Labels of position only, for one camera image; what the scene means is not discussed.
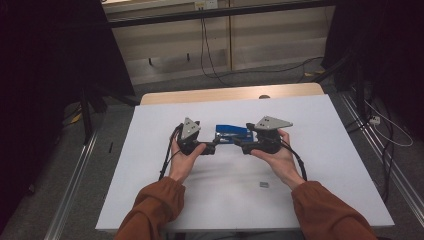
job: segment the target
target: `hand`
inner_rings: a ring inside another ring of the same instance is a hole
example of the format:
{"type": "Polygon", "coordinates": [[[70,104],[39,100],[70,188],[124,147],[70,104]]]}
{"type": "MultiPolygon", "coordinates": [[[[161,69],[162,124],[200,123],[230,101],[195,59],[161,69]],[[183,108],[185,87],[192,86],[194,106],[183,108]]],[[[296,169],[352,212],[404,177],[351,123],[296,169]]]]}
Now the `hand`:
{"type": "Polygon", "coordinates": [[[205,150],[206,144],[202,143],[197,146],[190,155],[185,155],[180,151],[175,138],[172,140],[171,156],[171,170],[169,170],[169,177],[181,184],[185,181],[193,169],[194,162],[197,157],[205,150]]]}
{"type": "MultiPolygon", "coordinates": [[[[283,140],[290,145],[289,134],[281,129],[278,129],[278,133],[283,140]]],[[[291,190],[305,182],[305,180],[303,180],[297,172],[296,165],[293,160],[293,154],[286,148],[281,148],[280,151],[275,154],[269,154],[261,150],[254,149],[250,152],[250,154],[267,162],[269,166],[271,166],[275,175],[277,175],[283,183],[287,184],[291,190]]]]}

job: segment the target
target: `rust-colored jacket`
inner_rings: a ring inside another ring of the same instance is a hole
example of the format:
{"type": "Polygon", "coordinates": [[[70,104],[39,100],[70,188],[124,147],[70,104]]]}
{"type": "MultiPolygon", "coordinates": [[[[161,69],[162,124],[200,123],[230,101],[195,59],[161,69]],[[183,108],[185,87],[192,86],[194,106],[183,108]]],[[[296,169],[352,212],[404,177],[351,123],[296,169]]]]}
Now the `rust-colored jacket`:
{"type": "MultiPolygon", "coordinates": [[[[161,239],[159,230],[180,214],[185,187],[171,178],[139,192],[133,209],[115,239],[161,239]]],[[[305,182],[292,191],[294,210],[307,240],[377,239],[365,218],[318,182],[305,182]]]]}

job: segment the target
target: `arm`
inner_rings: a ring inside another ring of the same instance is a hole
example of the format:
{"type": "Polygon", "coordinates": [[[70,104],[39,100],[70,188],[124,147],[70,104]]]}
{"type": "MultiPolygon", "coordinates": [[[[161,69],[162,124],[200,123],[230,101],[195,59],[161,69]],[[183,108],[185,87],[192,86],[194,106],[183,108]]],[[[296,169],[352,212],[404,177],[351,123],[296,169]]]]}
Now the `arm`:
{"type": "Polygon", "coordinates": [[[173,139],[171,152],[175,156],[171,161],[169,177],[141,189],[115,239],[161,239],[160,229],[175,220],[184,206],[185,187],[182,184],[205,147],[205,144],[201,144],[192,154],[186,156],[179,152],[178,144],[173,139]]]}
{"type": "MultiPolygon", "coordinates": [[[[279,130],[290,144],[289,134],[279,130]]],[[[292,190],[294,209],[306,239],[376,239],[365,218],[318,182],[305,182],[296,170],[293,155],[285,148],[275,154],[252,150],[266,161],[292,190]]]]}

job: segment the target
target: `white table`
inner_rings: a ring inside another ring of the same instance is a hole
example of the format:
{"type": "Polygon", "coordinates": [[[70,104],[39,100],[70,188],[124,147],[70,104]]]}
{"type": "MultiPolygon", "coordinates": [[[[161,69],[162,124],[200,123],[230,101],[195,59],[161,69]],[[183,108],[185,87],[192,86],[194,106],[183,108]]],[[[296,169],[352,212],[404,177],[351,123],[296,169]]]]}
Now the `white table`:
{"type": "MultiPolygon", "coordinates": [[[[157,181],[169,135],[185,117],[200,121],[200,141],[211,141],[216,124],[245,126],[264,115],[294,123],[285,130],[310,180],[320,181],[371,226],[394,224],[329,97],[316,95],[136,107],[96,229],[115,232],[138,191],[157,181]]],[[[243,155],[237,146],[218,145],[215,155],[200,156],[185,186],[185,207],[167,231],[299,227],[290,189],[265,162],[243,155]],[[260,187],[260,182],[267,182],[269,188],[260,187]]]]}

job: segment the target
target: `person's left hand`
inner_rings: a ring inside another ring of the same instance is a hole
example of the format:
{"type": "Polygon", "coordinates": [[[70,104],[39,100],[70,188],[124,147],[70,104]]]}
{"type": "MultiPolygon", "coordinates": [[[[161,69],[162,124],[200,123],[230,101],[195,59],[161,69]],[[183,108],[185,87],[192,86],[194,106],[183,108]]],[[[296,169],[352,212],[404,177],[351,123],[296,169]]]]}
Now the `person's left hand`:
{"type": "Polygon", "coordinates": [[[203,152],[203,150],[205,150],[205,148],[206,144],[202,143],[187,156],[180,152],[180,147],[174,138],[172,140],[171,156],[174,156],[175,153],[176,154],[171,159],[171,169],[169,170],[168,176],[182,184],[190,174],[191,169],[193,169],[193,165],[197,157],[203,152]]]}

